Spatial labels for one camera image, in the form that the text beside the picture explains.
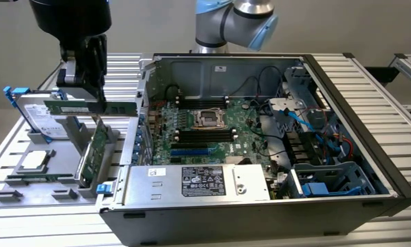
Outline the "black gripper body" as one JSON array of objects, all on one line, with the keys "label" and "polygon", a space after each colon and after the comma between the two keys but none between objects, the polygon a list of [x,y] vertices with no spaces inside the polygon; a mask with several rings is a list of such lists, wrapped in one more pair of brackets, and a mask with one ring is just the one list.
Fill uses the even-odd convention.
[{"label": "black gripper body", "polygon": [[39,28],[59,40],[65,61],[66,52],[82,54],[86,40],[111,28],[110,1],[30,1],[30,5]]}]

